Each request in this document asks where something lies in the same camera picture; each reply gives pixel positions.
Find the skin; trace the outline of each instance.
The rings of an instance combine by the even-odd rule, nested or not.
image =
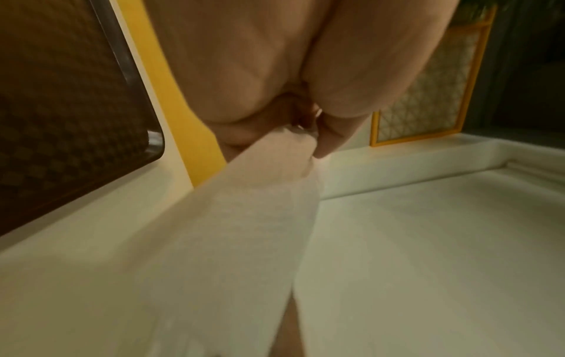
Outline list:
[[[187,103],[228,161],[286,124],[315,122],[315,157],[336,150],[408,88],[457,3],[145,0]],[[291,299],[272,356],[301,355]]]

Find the dark brown panel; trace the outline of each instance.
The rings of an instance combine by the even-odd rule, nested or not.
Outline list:
[[[0,235],[163,152],[107,0],[0,1]]]

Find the yellow wall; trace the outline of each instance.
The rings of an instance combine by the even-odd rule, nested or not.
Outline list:
[[[225,165],[213,134],[187,106],[172,77],[142,0],[117,0],[194,186]]]

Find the orange wooden frame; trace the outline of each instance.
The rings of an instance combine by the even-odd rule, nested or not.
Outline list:
[[[481,69],[481,64],[483,63],[484,53],[487,49],[488,38],[490,36],[490,31],[493,27],[493,22],[496,16],[496,12],[497,12],[497,7],[493,6],[489,10],[485,20],[470,25],[453,26],[447,29],[446,31],[446,36],[449,36],[451,34],[461,34],[461,33],[477,32],[477,31],[480,32],[480,36],[477,43],[477,49],[475,51],[473,62],[471,63],[469,79],[467,80],[467,86],[465,88],[465,93],[463,94],[463,100],[461,101],[461,108],[459,110],[459,116],[457,117],[457,123],[455,125],[455,128],[437,133],[409,136],[408,138],[400,138],[400,139],[393,139],[383,142],[377,142],[378,122],[380,119],[380,112],[375,112],[373,113],[373,123],[371,125],[371,139],[370,139],[370,145],[373,148],[383,145],[399,144],[402,142],[439,138],[441,136],[446,136],[446,135],[451,135],[461,132],[461,130],[463,129],[463,124],[465,124],[465,118],[467,116],[467,111],[469,110],[469,105],[471,103],[471,97],[473,96],[475,84],[477,83],[478,73]]]

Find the checkered pattern surface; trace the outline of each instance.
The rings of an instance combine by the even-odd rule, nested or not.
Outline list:
[[[377,142],[454,129],[479,31],[447,34],[408,91],[381,111]]]
[[[2,211],[145,155],[148,114],[88,0],[2,0],[0,44]]]

